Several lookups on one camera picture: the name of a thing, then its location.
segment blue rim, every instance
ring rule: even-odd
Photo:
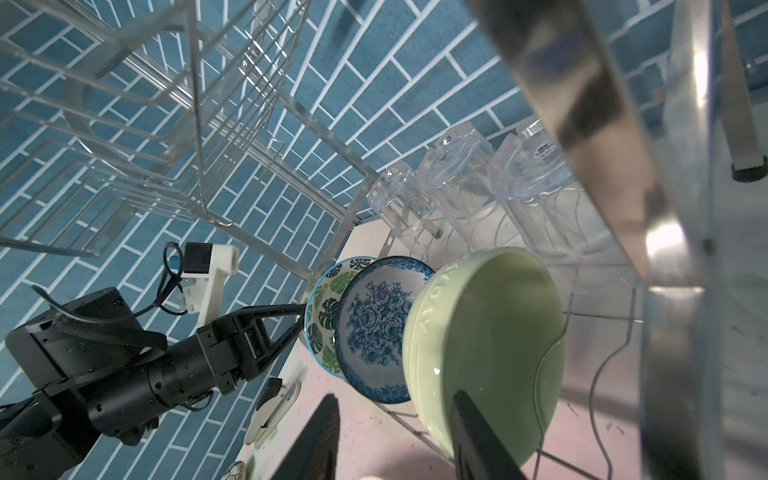
[[[370,265],[368,265],[366,268],[360,270],[360,273],[358,273],[357,276],[352,279],[352,282],[350,282],[349,286],[346,288],[346,290],[344,290],[344,294],[341,296],[341,300],[339,300],[339,311],[336,313],[336,330],[333,332],[333,346],[336,348],[336,358],[339,360],[339,366],[341,367],[341,371],[344,372],[345,376],[347,376],[345,378],[345,380],[355,390],[357,390],[357,392],[359,392],[361,395],[365,396],[366,398],[369,398],[369,399],[374,400],[374,401],[379,402],[379,403],[385,403],[385,404],[389,404],[389,405],[395,404],[395,403],[408,402],[411,399],[410,392],[408,392],[408,394],[406,396],[399,397],[399,398],[393,399],[393,400],[381,399],[381,398],[372,398],[372,396],[369,396],[369,395],[365,394],[365,390],[370,389],[371,387],[368,387],[367,385],[365,385],[365,383],[362,381],[362,379],[360,379],[362,385],[357,385],[356,381],[355,381],[356,379],[354,378],[357,375],[356,374],[355,375],[349,375],[347,373],[347,370],[351,370],[351,369],[349,368],[349,365],[346,363],[346,361],[344,361],[344,355],[342,354],[341,349],[339,347],[341,345],[341,339],[339,338],[339,322],[341,321],[340,316],[341,316],[341,312],[342,312],[342,305],[347,300],[347,294],[352,291],[353,287],[356,285],[356,283],[359,281],[359,279],[362,278],[362,275],[367,270],[376,270],[376,269],[380,268],[383,263],[388,263],[388,261],[391,261],[391,260],[410,260],[410,261],[412,261],[414,263],[420,263],[420,267],[423,270],[426,270],[427,272],[431,273],[429,275],[429,277],[431,277],[432,275],[435,274],[435,271],[429,265],[427,265],[426,263],[422,262],[421,260],[417,260],[417,259],[412,258],[412,257],[394,256],[394,257],[384,257],[382,259],[376,260],[375,262],[373,262]]]
[[[317,287],[320,285],[320,282],[322,282],[323,279],[326,278],[326,275],[328,275],[328,273],[330,273],[331,270],[333,270],[334,268],[338,267],[339,265],[343,265],[344,263],[350,262],[350,261],[354,260],[355,258],[369,258],[369,259],[373,260],[370,265],[373,265],[374,263],[376,263],[376,258],[374,258],[374,257],[366,257],[366,256],[350,257],[350,258],[348,258],[346,260],[342,260],[342,261],[338,262],[336,265],[334,265],[334,266],[330,267],[328,270],[326,270],[326,272],[323,274],[323,276],[320,277],[320,280],[317,280],[317,283],[315,283],[314,288],[312,288],[312,293],[310,293],[309,299],[306,301],[306,307],[304,308],[304,341],[306,341],[306,348],[310,349],[310,355],[312,355],[312,358],[315,359],[315,362],[317,362],[317,364],[320,365],[320,368],[322,368],[326,372],[330,373],[331,375],[335,376],[337,379],[341,379],[341,380],[345,380],[345,381],[346,381],[346,378],[342,377],[341,375],[337,375],[334,372],[331,372],[330,370],[328,370],[317,359],[317,356],[312,351],[312,347],[310,346],[310,336],[306,332],[307,322],[310,321],[310,316],[306,314],[306,311],[307,311],[307,309],[309,309],[310,305],[312,305],[312,299],[315,298],[315,290],[317,290]],[[366,268],[363,268],[362,270],[360,270],[360,273],[365,271]],[[335,330],[333,331],[333,340],[334,340],[334,342],[336,341],[336,331]]]

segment green ceramic bowl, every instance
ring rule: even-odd
[[[339,300],[357,274],[374,260],[373,257],[353,257],[330,267],[317,282],[306,303],[306,344],[320,366],[340,379],[344,378],[344,374],[341,373],[341,366],[336,358],[336,347],[333,345]]]
[[[565,318],[544,265],[527,250],[499,248],[441,268],[416,297],[406,322],[402,361],[419,418],[448,453],[454,394],[466,391],[518,465],[541,438],[533,407],[539,361]],[[554,414],[564,344],[541,368],[542,422]]]

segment upside-down glass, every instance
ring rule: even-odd
[[[558,284],[594,293],[605,268],[633,281],[626,257],[562,151],[531,118],[509,134],[489,167],[488,185],[518,226],[525,246],[550,267]]]
[[[509,245],[517,229],[488,189],[491,144],[468,121],[448,129],[419,166],[419,183],[472,250]]]
[[[419,186],[405,162],[384,170],[367,195],[368,203],[417,258],[443,236],[445,216]]]

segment black strap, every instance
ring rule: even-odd
[[[147,330],[129,329],[123,326],[109,323],[85,323],[75,319],[60,316],[53,322],[53,328],[98,343],[111,345],[135,346],[139,348],[149,347],[164,353],[168,350],[168,340],[162,333]]]

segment leaf pattern bowl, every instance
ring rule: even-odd
[[[410,400],[402,334],[415,296],[435,271],[414,258],[387,257],[352,280],[336,308],[339,367],[355,390],[375,402]]]
[[[315,285],[306,303],[304,335],[317,362],[328,373],[344,379],[336,358],[333,333],[336,331],[336,311],[344,291],[352,280],[370,265],[373,257],[348,258],[330,267]]]

